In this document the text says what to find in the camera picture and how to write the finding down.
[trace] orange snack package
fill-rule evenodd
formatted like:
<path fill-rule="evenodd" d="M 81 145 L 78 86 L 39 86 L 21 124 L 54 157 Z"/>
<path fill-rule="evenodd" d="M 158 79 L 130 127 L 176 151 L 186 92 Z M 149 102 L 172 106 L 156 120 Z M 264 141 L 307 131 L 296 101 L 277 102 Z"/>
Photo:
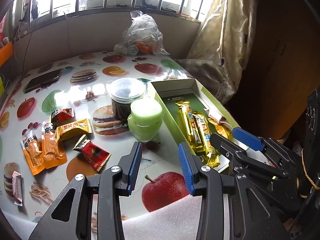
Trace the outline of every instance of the orange snack package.
<path fill-rule="evenodd" d="M 42 155 L 46 169 L 62 165 L 67 162 L 67 155 L 62 142 L 57 143 L 57 131 L 52 123 L 42 124 Z"/>
<path fill-rule="evenodd" d="M 41 144 L 38 142 L 34 130 L 29 129 L 21 140 L 24 156 L 28 162 L 32 175 L 36 175 L 45 169 Z"/>

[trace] jar lid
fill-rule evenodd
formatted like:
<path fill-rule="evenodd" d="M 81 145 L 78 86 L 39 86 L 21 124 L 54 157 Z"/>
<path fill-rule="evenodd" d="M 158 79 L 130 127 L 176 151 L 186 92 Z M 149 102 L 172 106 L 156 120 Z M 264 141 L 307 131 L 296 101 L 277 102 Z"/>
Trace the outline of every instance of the jar lid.
<path fill-rule="evenodd" d="M 145 89 L 145 84 L 135 78 L 119 78 L 108 86 L 110 97 L 124 104 L 142 98 Z"/>
<path fill-rule="evenodd" d="M 161 121 L 162 107 L 152 98 L 142 98 L 131 104 L 131 116 L 137 125 L 153 125 Z"/>

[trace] green box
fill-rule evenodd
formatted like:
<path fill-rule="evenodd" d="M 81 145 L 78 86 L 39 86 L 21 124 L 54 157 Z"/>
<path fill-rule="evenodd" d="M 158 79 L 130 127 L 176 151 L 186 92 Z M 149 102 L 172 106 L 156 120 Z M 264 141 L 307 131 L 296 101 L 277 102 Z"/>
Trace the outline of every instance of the green box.
<path fill-rule="evenodd" d="M 191 109 L 204 112 L 204 108 L 214 109 L 222 114 L 230 123 L 227 125 L 230 130 L 239 125 L 230 115 L 230 113 L 223 107 L 223 105 L 196 79 L 177 79 L 167 81 L 156 81 L 148 83 L 148 95 L 157 100 L 164 110 L 164 123 L 170 131 L 177 145 L 181 142 L 187 142 L 182 130 L 182 121 L 178 112 L 178 106 L 170 98 L 180 98 L 183 100 L 190 100 Z M 209 124 L 212 132 L 215 132 L 214 126 Z M 247 149 L 248 147 L 243 143 L 235 140 L 241 148 Z M 192 154 L 195 154 L 191 147 L 189 147 Z M 223 155 L 219 156 L 220 165 L 215 169 L 218 172 L 229 167 L 229 160 Z"/>

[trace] gold wrapper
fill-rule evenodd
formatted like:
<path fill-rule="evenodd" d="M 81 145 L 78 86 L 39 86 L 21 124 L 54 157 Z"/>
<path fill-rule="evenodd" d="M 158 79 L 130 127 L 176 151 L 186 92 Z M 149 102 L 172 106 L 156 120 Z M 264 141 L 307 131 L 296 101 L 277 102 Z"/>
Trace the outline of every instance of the gold wrapper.
<path fill-rule="evenodd" d="M 182 118 L 182 123 L 188 143 L 194 151 L 203 151 L 203 143 L 199 137 L 196 122 L 191 113 L 190 101 L 177 100 L 175 103 L 179 107 L 179 112 Z"/>
<path fill-rule="evenodd" d="M 205 151 L 206 155 L 209 158 L 211 158 L 211 156 L 214 155 L 214 158 L 216 158 L 217 151 L 211 146 L 210 141 L 209 141 L 211 131 L 209 130 L 209 126 L 208 126 L 208 122 L 207 122 L 206 117 L 204 116 L 203 113 L 198 112 L 198 111 L 191 111 L 191 113 L 193 114 L 193 116 L 196 120 L 198 132 L 199 132 L 201 141 L 204 144 L 204 151 Z"/>
<path fill-rule="evenodd" d="M 234 141 L 231 130 L 224 124 L 216 123 L 211 118 L 208 118 L 208 122 L 212 124 L 215 129 L 217 130 L 217 133 L 222 135 L 223 137 L 227 138 L 229 141 Z"/>
<path fill-rule="evenodd" d="M 215 155 L 211 155 L 207 165 L 211 168 L 214 168 L 214 167 L 218 167 L 220 165 L 220 162 L 219 162 L 219 152 L 214 149 L 216 154 Z"/>

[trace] gold snack bar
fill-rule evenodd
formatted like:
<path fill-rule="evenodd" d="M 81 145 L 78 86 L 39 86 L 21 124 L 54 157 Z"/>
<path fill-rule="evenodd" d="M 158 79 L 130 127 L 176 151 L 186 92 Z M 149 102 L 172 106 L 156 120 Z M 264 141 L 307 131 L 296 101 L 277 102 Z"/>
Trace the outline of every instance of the gold snack bar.
<path fill-rule="evenodd" d="M 205 152 L 195 152 L 195 154 L 200 157 L 200 160 L 202 161 L 203 165 L 208 165 L 211 168 L 215 168 L 220 165 L 220 162 L 219 162 L 219 153 L 217 152 L 216 149 L 214 149 L 214 151 L 216 153 L 212 154 L 210 158 L 206 156 Z"/>
<path fill-rule="evenodd" d="M 225 124 L 219 124 L 211 118 L 208 118 L 208 122 L 215 127 L 218 134 L 227 138 L 229 141 L 234 141 L 231 130 Z"/>
<path fill-rule="evenodd" d="M 208 163 L 207 163 L 207 165 L 211 168 L 215 168 L 220 165 L 219 152 L 216 149 L 214 149 L 214 150 L 216 153 L 211 155 L 211 157 L 209 158 Z"/>
<path fill-rule="evenodd" d="M 57 142 L 65 141 L 72 137 L 92 133 L 89 119 L 71 122 L 57 127 Z"/>
<path fill-rule="evenodd" d="M 209 130 L 208 122 L 203 113 L 198 111 L 192 111 L 194 118 L 196 119 L 196 124 L 198 128 L 198 132 L 202 143 L 204 144 L 204 151 L 206 155 L 211 158 L 212 155 L 216 157 L 216 151 L 210 144 L 210 135 L 211 131 Z"/>
<path fill-rule="evenodd" d="M 177 100 L 175 103 L 179 107 L 182 123 L 185 130 L 187 141 L 194 151 L 203 151 L 203 143 L 199 137 L 196 122 L 190 109 L 190 101 Z"/>

